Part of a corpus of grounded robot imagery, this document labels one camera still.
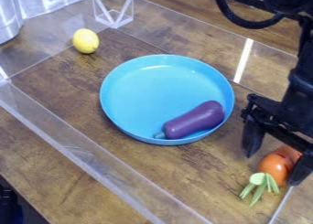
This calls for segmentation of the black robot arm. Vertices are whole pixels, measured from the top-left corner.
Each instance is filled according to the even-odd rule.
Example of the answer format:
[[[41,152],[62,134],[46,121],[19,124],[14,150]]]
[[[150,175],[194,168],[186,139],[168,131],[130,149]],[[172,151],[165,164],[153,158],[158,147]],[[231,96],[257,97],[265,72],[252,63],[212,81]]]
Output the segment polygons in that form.
[[[303,155],[288,175],[297,186],[313,173],[313,0],[264,0],[265,5],[287,16],[296,16],[303,33],[299,61],[289,74],[289,87],[281,101],[257,94],[248,96],[243,110],[243,148],[247,156],[260,150],[264,136],[271,134]]]

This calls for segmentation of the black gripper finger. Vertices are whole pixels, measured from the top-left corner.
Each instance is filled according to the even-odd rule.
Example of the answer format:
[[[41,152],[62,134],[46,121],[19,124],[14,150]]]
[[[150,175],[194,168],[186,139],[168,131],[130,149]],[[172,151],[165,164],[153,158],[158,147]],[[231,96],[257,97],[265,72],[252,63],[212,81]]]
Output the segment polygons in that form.
[[[251,158],[261,148],[265,131],[255,118],[249,115],[244,125],[243,149],[247,158]]]
[[[313,172],[313,151],[307,150],[300,157],[288,178],[288,184],[299,186]]]

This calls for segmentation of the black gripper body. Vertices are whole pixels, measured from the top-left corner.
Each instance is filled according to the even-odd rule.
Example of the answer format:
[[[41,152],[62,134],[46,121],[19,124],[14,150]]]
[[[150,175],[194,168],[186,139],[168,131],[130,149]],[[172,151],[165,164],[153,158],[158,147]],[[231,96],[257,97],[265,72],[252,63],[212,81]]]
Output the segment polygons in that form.
[[[283,101],[271,100],[255,93],[248,96],[249,104],[241,112],[244,122],[251,115],[264,128],[299,152],[313,151],[313,143],[297,133],[313,138],[313,79],[292,71],[289,87]]]

